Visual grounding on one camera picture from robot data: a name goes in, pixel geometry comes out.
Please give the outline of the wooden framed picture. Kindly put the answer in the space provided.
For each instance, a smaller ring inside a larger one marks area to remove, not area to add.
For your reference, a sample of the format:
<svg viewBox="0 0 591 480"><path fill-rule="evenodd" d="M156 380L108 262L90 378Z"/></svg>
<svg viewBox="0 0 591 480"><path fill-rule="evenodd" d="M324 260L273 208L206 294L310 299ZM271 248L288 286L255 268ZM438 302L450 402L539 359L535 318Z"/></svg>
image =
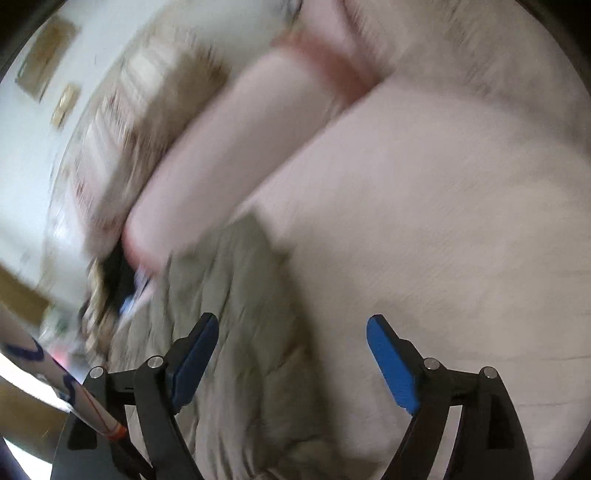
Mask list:
<svg viewBox="0 0 591 480"><path fill-rule="evenodd" d="M53 16L41 29L18 71L15 83L40 103L65 52L78 33L77 26Z"/></svg>

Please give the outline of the striped floral side cushion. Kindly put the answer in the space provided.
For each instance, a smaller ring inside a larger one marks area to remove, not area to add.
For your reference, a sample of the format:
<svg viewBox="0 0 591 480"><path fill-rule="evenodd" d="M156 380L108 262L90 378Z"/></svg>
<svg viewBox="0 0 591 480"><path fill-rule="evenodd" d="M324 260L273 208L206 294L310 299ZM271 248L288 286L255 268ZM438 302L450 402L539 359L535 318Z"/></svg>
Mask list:
<svg viewBox="0 0 591 480"><path fill-rule="evenodd" d="M564 54L515 1L346 1L384 76L465 85L563 116L580 93Z"/></svg>

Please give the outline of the pink quilted bed mattress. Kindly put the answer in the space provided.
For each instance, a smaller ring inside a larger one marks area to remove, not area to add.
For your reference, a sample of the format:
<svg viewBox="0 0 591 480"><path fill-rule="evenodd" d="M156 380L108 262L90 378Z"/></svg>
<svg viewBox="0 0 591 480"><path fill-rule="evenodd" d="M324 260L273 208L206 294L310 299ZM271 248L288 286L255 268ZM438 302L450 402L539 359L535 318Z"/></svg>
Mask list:
<svg viewBox="0 0 591 480"><path fill-rule="evenodd" d="M287 250L327 377L339 450L379 474L408 425L366 342L382 314L446 366L495 367L534 474L554 477L590 420L590 153L559 129L390 80L252 194L259 167L201 120L132 210L134 263L161 266L229 214Z"/></svg>

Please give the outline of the blue plastic bag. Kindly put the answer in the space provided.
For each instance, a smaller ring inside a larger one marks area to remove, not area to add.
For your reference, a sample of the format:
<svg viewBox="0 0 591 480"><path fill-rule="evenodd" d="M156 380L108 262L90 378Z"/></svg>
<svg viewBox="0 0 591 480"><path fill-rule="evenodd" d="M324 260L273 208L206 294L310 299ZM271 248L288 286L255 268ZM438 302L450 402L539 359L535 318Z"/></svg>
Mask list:
<svg viewBox="0 0 591 480"><path fill-rule="evenodd" d="M145 269L138 269L134 274L132 292L124 299L119 316L131 315L142 303L145 303L153 293L154 284L152 276Z"/></svg>

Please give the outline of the beige floral blanket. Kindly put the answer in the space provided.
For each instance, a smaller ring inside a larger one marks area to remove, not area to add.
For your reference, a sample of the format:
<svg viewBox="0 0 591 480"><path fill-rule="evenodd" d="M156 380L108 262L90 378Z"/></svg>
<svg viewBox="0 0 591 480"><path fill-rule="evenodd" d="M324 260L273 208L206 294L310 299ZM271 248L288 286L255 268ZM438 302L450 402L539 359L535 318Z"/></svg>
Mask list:
<svg viewBox="0 0 591 480"><path fill-rule="evenodd" d="M97 260L89 265L87 287L88 297L79 313L85 355L91 365L105 366L118 313L109 301L104 270Z"/></svg>

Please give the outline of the beige wall switch plates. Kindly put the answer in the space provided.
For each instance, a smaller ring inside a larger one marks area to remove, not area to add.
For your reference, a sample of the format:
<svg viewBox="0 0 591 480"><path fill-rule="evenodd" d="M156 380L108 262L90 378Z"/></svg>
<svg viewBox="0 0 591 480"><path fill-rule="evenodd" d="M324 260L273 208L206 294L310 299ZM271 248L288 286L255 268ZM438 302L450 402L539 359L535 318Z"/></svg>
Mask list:
<svg viewBox="0 0 591 480"><path fill-rule="evenodd" d="M62 91L58 102L52 112L50 125L59 130L73 110L80 95L80 87L69 83Z"/></svg>

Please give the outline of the black garment pile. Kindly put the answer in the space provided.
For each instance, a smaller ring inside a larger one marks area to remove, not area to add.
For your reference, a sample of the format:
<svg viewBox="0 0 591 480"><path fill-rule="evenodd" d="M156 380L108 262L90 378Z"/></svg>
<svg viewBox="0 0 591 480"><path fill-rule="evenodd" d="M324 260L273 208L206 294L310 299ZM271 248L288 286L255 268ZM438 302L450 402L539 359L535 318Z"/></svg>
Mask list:
<svg viewBox="0 0 591 480"><path fill-rule="evenodd" d="M119 314L124 302L135 293L135 270L127 262L121 241L100 262L100 266L107 293L106 305Z"/></svg>

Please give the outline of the olive quilted hooded jacket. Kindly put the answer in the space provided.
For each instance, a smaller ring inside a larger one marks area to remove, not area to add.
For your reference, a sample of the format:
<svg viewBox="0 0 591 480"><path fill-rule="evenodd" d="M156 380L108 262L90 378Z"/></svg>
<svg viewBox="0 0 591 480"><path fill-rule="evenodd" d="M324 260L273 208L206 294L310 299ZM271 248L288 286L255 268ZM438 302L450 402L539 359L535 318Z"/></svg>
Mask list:
<svg viewBox="0 0 591 480"><path fill-rule="evenodd" d="M218 319L218 343L177 416L204 477L342 478L311 329L256 216L214 228L168 260L152 295L114 334L110 368L167 352L204 313Z"/></svg>

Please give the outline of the striped floral bolster pillow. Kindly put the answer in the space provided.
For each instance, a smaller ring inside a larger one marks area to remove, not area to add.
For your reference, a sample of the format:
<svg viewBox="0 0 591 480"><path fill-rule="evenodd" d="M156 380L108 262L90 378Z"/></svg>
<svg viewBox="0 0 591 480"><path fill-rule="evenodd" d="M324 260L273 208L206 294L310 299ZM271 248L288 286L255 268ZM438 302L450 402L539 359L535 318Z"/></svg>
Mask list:
<svg viewBox="0 0 591 480"><path fill-rule="evenodd" d="M67 219L91 258L114 249L157 164L228 80L197 32L160 25L106 78L64 155Z"/></svg>

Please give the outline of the pink red-ended bolster cushion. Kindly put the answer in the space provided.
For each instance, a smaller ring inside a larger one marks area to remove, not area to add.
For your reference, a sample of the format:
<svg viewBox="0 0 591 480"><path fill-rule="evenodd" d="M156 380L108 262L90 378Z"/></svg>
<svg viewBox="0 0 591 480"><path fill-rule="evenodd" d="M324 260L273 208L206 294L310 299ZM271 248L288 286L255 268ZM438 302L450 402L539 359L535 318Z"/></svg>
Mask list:
<svg viewBox="0 0 591 480"><path fill-rule="evenodd" d="M351 38L310 30L280 37L158 164L124 225L127 262L159 271L377 81Z"/></svg>

